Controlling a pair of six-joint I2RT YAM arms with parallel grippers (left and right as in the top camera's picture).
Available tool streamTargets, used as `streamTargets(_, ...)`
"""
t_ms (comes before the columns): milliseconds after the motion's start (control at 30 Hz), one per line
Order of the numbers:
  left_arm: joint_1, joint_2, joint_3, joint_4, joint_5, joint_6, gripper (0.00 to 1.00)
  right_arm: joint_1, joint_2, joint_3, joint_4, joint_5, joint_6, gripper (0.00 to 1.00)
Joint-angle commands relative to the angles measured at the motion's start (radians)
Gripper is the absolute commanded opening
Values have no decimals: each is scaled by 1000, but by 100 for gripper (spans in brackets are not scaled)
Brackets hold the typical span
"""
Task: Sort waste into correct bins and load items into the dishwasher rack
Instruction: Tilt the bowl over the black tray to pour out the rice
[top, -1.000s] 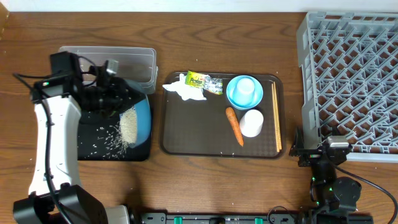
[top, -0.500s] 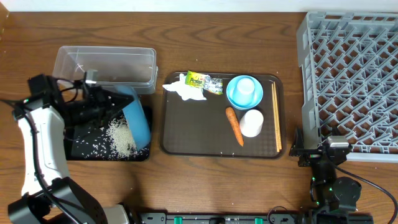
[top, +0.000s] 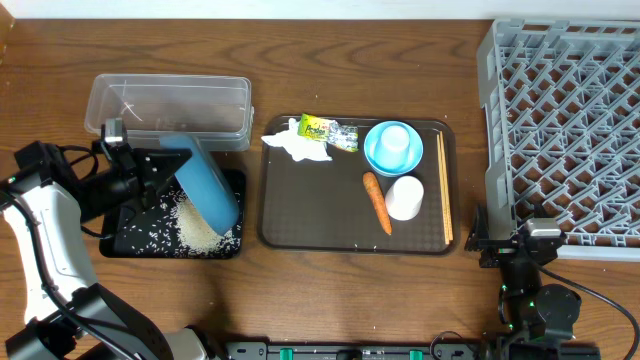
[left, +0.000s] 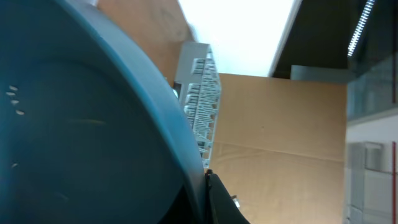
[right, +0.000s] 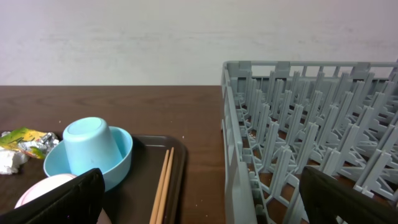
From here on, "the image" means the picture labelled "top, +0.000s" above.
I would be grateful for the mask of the white plastic cup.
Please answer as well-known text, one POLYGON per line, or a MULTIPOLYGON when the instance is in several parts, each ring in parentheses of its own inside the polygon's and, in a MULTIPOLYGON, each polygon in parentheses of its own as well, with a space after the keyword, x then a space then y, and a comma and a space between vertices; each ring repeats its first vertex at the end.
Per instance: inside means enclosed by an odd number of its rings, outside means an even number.
POLYGON ((413 176, 398 178, 385 196, 385 204, 389 216, 395 220, 408 221, 416 217, 420 211, 424 187, 413 176))

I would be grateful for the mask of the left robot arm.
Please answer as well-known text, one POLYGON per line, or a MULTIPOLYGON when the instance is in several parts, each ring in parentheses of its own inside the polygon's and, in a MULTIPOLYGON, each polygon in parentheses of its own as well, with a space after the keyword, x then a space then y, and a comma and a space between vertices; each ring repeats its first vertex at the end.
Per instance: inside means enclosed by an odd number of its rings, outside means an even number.
POLYGON ((1 183, 1 211, 18 244, 27 284, 25 327, 5 342, 11 359, 64 359, 85 335, 86 359, 218 359, 223 351, 187 326, 164 334, 99 284, 83 223, 129 201, 150 205, 192 156, 188 149, 133 149, 95 141, 109 169, 78 178, 68 147, 35 141, 15 154, 18 173, 1 183))

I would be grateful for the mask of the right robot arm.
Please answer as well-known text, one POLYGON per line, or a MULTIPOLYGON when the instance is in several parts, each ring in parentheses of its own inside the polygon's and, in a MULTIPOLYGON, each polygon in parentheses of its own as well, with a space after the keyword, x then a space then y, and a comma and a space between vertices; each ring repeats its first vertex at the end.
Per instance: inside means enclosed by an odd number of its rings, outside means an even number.
POLYGON ((497 268, 500 321, 507 333, 486 336, 480 359, 559 359, 561 344, 573 337, 581 298, 559 284, 544 285, 541 269, 557 258, 566 234, 552 218, 532 218, 508 239, 492 239, 487 211, 476 208, 464 249, 480 254, 479 266, 497 268))

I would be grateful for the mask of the light blue small bowl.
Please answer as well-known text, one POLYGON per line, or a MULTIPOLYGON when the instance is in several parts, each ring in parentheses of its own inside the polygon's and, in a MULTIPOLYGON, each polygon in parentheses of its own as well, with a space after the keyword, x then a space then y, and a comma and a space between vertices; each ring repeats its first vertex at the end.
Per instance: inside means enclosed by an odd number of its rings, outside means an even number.
POLYGON ((398 177, 411 172, 414 168, 417 167, 422 159, 424 145, 418 132, 410 125, 399 121, 385 121, 373 126, 369 130, 363 142, 363 151, 365 159, 376 173, 385 177, 398 177), (380 168, 374 160, 375 146, 379 140, 380 134, 386 127, 390 125, 403 126, 408 131, 410 136, 407 160, 402 167, 396 169, 395 171, 389 171, 380 168))

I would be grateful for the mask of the dark blue plate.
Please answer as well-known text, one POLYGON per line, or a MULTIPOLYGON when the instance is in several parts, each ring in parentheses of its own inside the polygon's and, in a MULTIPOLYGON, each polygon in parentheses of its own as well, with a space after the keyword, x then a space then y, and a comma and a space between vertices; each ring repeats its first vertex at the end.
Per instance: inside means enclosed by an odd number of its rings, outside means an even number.
POLYGON ((239 218, 239 205, 228 181, 199 141, 186 134, 161 137, 163 149, 190 150, 192 155, 175 176, 194 208, 218 235, 229 231, 239 218))

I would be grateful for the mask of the light blue cup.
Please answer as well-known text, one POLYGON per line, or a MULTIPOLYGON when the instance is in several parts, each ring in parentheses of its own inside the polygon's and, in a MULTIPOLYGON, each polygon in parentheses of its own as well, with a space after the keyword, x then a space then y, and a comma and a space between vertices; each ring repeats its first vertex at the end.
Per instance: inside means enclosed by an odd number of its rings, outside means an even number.
POLYGON ((380 134, 375 146, 374 160, 385 170, 395 171, 407 160, 410 144, 408 131, 400 125, 390 125, 380 134))

